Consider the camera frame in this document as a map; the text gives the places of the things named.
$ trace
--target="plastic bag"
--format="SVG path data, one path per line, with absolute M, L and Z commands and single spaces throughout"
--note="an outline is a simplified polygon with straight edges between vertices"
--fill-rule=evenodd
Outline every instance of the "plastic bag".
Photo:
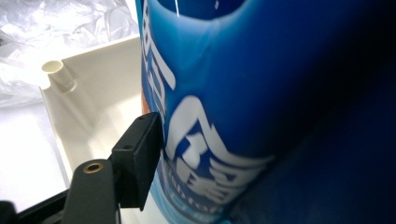
M 41 100 L 38 68 L 138 33 L 118 0 L 0 1 L 0 108 Z

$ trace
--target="blue plastic bottle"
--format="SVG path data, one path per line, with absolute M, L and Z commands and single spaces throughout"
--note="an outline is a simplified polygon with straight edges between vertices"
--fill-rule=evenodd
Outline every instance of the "blue plastic bottle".
M 396 219 L 396 54 L 375 70 L 235 204 L 232 223 Z
M 361 80 L 344 40 L 370 1 L 232 2 L 136 0 L 143 104 L 164 133 L 151 193 L 171 223 L 226 219 Z

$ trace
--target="bottle label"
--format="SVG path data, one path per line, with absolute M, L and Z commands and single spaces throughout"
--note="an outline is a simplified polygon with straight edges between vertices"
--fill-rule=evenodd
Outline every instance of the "bottle label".
M 215 118 L 206 114 L 199 96 L 179 89 L 183 83 L 177 82 L 158 51 L 151 37 L 147 0 L 142 9 L 143 92 L 148 109 L 159 112 L 163 122 L 164 153 L 158 170 L 163 193 L 184 217 L 214 222 L 274 156 L 247 158 L 227 149 L 211 122 Z

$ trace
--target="white plastic tray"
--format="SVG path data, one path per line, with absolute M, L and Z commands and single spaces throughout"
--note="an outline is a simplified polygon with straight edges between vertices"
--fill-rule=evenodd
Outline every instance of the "white plastic tray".
M 67 178 L 84 161 L 106 159 L 141 115 L 139 36 L 47 63 L 44 102 Z M 166 223 L 151 195 L 145 211 L 121 211 L 123 223 Z

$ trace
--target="white surface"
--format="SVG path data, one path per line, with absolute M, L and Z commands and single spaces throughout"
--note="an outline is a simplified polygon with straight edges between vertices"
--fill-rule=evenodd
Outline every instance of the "white surface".
M 20 212 L 65 190 L 65 180 L 44 104 L 0 109 L 0 200 Z
M 43 98 L 70 179 L 84 161 L 107 159 L 141 115 L 140 60 L 137 35 L 61 59 L 62 69 L 67 70 L 63 74 L 73 79 L 72 89 L 49 75 Z M 122 219 L 123 223 L 166 223 L 151 196 L 144 212 L 123 210 Z

